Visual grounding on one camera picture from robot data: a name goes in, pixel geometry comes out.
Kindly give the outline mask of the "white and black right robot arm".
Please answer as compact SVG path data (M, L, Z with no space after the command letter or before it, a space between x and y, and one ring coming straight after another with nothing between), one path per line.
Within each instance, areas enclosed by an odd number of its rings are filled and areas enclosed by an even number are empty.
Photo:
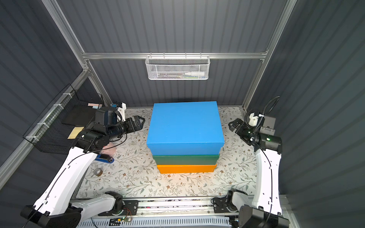
M242 191L231 189L227 194L227 206L239 212L240 228L287 228L289 220L282 214L279 200L279 164L282 139L274 135L256 132L246 127L241 119L228 124L246 144L254 147L257 161L256 192L253 200Z

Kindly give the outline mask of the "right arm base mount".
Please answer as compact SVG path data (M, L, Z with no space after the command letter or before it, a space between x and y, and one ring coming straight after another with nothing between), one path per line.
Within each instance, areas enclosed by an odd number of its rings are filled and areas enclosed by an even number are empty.
M227 197L214 197L211 199L211 204L215 213L236 213L237 208L227 201Z

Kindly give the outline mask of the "green shoebox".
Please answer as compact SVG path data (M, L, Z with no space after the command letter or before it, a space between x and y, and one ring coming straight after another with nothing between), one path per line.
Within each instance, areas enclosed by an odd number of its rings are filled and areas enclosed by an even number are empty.
M215 165L219 155L153 155L157 165Z

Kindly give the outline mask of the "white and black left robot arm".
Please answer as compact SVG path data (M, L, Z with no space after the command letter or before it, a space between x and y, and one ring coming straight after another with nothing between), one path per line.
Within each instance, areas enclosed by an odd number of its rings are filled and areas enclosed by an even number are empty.
M130 110L146 118L144 127L136 133L124 136L113 148L115 162L102 164L96 161L100 152L84 152L72 148L54 180L34 205L25 206L22 217L44 226L47 218L57 205L58 214L70 218L67 209L74 196L82 199L100 196L113 190L127 198L169 198L214 197L232 187L250 190L252 172L246 172L242 163L250 158L250 148L232 132L228 122L240 117L236 107L218 107L213 113L220 117L224 146L218 159L213 161L214 170L180 171L173 168L167 172L167 158L157 156L147 147L147 133L150 121L156 113L152 108Z

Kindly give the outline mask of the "blue shoebox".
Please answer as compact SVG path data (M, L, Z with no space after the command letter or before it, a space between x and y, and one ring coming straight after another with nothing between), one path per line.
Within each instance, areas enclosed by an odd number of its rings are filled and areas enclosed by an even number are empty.
M224 143L217 102L154 104L146 142L152 155L218 155Z

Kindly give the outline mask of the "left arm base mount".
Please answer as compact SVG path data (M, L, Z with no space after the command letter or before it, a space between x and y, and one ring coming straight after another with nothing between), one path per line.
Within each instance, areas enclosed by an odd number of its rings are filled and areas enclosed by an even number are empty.
M120 211L106 211L103 213L98 214L100 217L105 216L134 216L137 214L138 209L138 200L124 200L123 201L123 207Z

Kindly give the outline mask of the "orange shoebox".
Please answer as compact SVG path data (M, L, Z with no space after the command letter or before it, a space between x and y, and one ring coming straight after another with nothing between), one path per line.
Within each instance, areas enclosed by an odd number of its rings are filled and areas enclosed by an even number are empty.
M157 165L161 174L212 173L217 165Z

